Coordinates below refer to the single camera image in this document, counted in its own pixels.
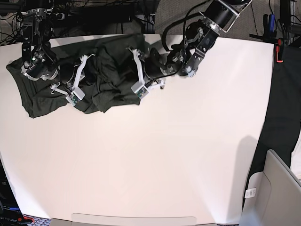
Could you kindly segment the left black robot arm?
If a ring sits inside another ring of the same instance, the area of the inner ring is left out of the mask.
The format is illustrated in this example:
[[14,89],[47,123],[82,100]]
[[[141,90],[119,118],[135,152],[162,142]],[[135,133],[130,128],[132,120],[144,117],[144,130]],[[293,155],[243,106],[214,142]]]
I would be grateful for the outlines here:
[[[161,41],[166,54],[152,48],[147,54],[129,47],[137,67],[138,80],[131,90],[140,99],[151,89],[165,86],[165,79],[174,75],[193,77],[207,51],[215,44],[222,32],[227,33],[240,14],[251,4],[250,0],[212,0],[204,12],[191,12],[204,5],[192,7],[183,19],[169,25]],[[171,47],[166,38],[169,29],[182,24],[182,41]]]

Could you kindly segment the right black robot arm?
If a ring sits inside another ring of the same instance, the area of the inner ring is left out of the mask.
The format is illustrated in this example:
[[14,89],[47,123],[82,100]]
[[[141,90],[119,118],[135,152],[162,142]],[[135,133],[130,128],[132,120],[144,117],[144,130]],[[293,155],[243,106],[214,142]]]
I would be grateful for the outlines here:
[[85,93],[80,82],[85,79],[84,69],[94,54],[59,58],[51,49],[54,22],[64,20],[69,12],[54,10],[52,0],[24,0],[21,3],[22,67],[21,73],[32,81],[52,81],[51,93],[58,92],[72,106],[81,102]]

